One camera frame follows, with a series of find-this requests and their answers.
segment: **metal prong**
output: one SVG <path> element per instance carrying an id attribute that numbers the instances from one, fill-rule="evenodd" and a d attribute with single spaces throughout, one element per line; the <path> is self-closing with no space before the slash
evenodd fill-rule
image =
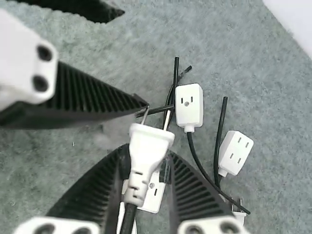
<path id="1" fill-rule="evenodd" d="M 150 106 L 147 106 L 141 124 L 144 124 L 144 123 L 145 123 L 145 120 L 146 120 L 146 118 L 147 118 L 148 110 L 149 110 L 149 109 L 150 109 Z"/>
<path id="2" fill-rule="evenodd" d="M 167 111 L 166 119 L 165 119 L 165 124 L 164 124 L 164 130 L 166 131 L 169 125 L 169 120 L 170 120 L 170 114 L 171 111 Z"/>
<path id="3" fill-rule="evenodd" d="M 242 206 L 243 201 L 242 201 L 241 198 L 238 199 L 238 202 L 239 202 L 240 206 Z"/>
<path id="4" fill-rule="evenodd" d="M 234 211 L 234 206 L 233 206 L 233 203 L 231 203 L 231 202 L 230 202 L 230 208 L 231 208 L 231 211 L 233 212 Z"/>

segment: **plug prong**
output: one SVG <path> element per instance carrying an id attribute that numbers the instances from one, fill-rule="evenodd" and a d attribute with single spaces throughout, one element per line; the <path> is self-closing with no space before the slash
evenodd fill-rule
<path id="1" fill-rule="evenodd" d="M 150 109 L 150 106 L 147 106 L 141 124 L 145 123 L 149 109 Z"/>

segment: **black cord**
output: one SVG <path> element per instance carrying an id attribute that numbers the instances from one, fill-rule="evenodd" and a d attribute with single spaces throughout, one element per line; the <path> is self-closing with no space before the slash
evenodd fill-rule
<path id="1" fill-rule="evenodd" d="M 227 103 L 228 103 L 228 97 L 224 97 L 223 102 L 222 102 L 218 132 L 216 134 L 215 147 L 214 147 L 214 183 L 218 188 L 221 188 L 220 181 L 219 181 L 219 149 L 221 145 L 222 129 L 223 129 Z"/>
<path id="2" fill-rule="evenodd" d="M 164 112 L 164 111 L 174 110 L 174 108 L 175 106 L 173 105 L 156 107 L 156 108 L 150 109 L 147 115 L 153 115 L 153 114 L 157 114 L 157 113 Z M 146 113 L 146 109 L 136 112 L 136 118 L 143 117 L 145 113 Z"/>
<path id="3" fill-rule="evenodd" d="M 177 83 L 180 82 L 180 80 L 184 77 L 184 75 L 186 73 L 188 73 L 190 70 L 192 69 L 192 66 L 188 66 L 178 77 L 177 77 Z M 174 100 L 173 100 L 173 90 L 174 90 L 174 85 L 171 85 L 171 88 L 169 90 L 169 93 L 167 95 L 167 99 L 166 99 L 166 106 L 169 105 L 174 105 Z M 171 111 L 170 113 L 170 118 L 169 118 L 169 122 L 171 122 L 172 116 L 173 116 L 174 112 Z M 163 121 L 162 121 L 162 126 L 165 125 L 165 120 L 166 120 L 166 115 L 167 115 L 167 111 L 164 112 L 164 116 L 163 116 Z"/>
<path id="4" fill-rule="evenodd" d="M 137 206 L 127 203 L 125 207 L 125 214 L 123 216 L 120 234 L 131 234 L 133 223 L 135 221 Z"/>
<path id="5" fill-rule="evenodd" d="M 234 201 L 230 196 L 226 195 L 219 187 L 215 185 L 215 183 L 210 179 L 209 175 L 205 172 L 205 169 L 201 165 L 198 156 L 196 154 L 195 148 L 194 148 L 194 143 L 193 143 L 193 138 L 192 138 L 192 133 L 187 133 L 187 140 L 189 142 L 190 150 L 192 153 L 192 156 L 194 158 L 194 161 L 199 168 L 200 172 L 202 175 L 205 177 L 205 179 L 214 187 L 215 190 L 217 190 L 218 193 L 220 193 L 222 196 L 224 196 L 225 199 L 227 199 L 229 202 L 237 206 L 240 210 L 244 211 L 245 213 L 250 215 L 250 211 L 247 210 L 245 207 L 241 206 L 238 202 Z"/>

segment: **cord end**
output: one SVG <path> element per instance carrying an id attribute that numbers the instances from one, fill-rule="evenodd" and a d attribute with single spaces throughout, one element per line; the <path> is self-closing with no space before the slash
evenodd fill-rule
<path id="1" fill-rule="evenodd" d="M 175 135 L 162 129 L 134 123 L 130 127 L 130 138 L 131 171 L 124 201 L 141 207 L 152 173 L 166 156 Z"/>

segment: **white outlet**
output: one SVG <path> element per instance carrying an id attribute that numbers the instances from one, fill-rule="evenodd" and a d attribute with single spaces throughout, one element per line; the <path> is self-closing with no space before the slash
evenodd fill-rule
<path id="1" fill-rule="evenodd" d="M 128 187 L 128 180 L 123 182 L 122 194 L 125 194 Z M 146 193 L 144 204 L 142 207 L 138 207 L 139 210 L 151 212 L 157 214 L 160 209 L 163 194 L 165 192 L 165 183 L 159 182 L 159 170 L 152 174 L 149 188 Z"/>
<path id="2" fill-rule="evenodd" d="M 203 125 L 204 96 L 199 84 L 180 85 L 175 89 L 175 118 L 185 132 Z"/>
<path id="3" fill-rule="evenodd" d="M 239 131 L 228 131 L 219 150 L 219 174 L 237 175 L 242 169 L 254 141 Z"/>

